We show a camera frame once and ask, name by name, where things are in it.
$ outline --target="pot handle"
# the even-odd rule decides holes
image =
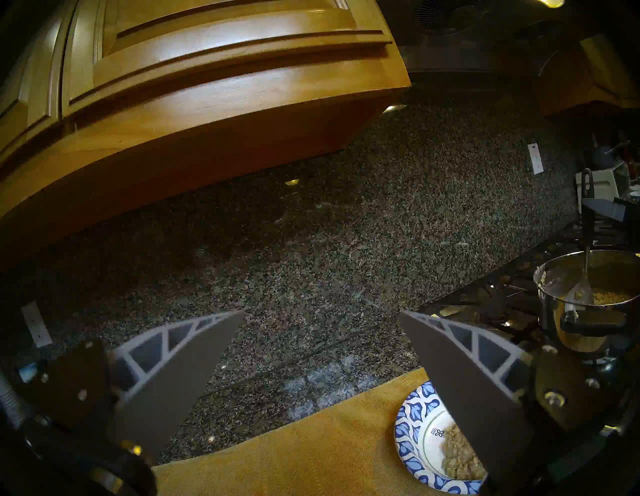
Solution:
[[[620,334],[627,325],[627,316],[617,310],[571,310],[560,317],[565,332],[588,337]]]
[[[587,189],[587,178],[589,179],[589,189]],[[582,169],[582,198],[594,198],[595,190],[593,189],[593,172],[591,169]]]

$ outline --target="screw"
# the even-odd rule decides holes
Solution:
[[[600,389],[600,383],[593,377],[589,377],[588,379],[585,379],[584,382],[589,387],[592,387],[594,389]]]
[[[566,402],[566,398],[555,391],[547,391],[545,393],[545,399],[549,406],[557,406],[558,408],[562,408]]]

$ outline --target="blue patterned paper plate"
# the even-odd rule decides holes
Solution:
[[[396,417],[396,449],[413,476],[429,487],[453,494],[477,494],[482,481],[455,481],[442,469],[440,445],[453,419],[431,381],[412,391]]]

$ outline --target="cooking pot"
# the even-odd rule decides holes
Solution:
[[[536,269],[542,303],[540,326],[581,353],[603,355],[626,349],[640,324],[640,258],[634,253],[591,250],[589,285],[594,294],[626,295],[617,303],[584,305],[566,299],[582,276],[584,252],[569,253]]]

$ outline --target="yellow dish towel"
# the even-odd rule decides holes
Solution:
[[[160,496],[441,495],[404,467],[396,413],[424,369],[216,453],[154,467]]]

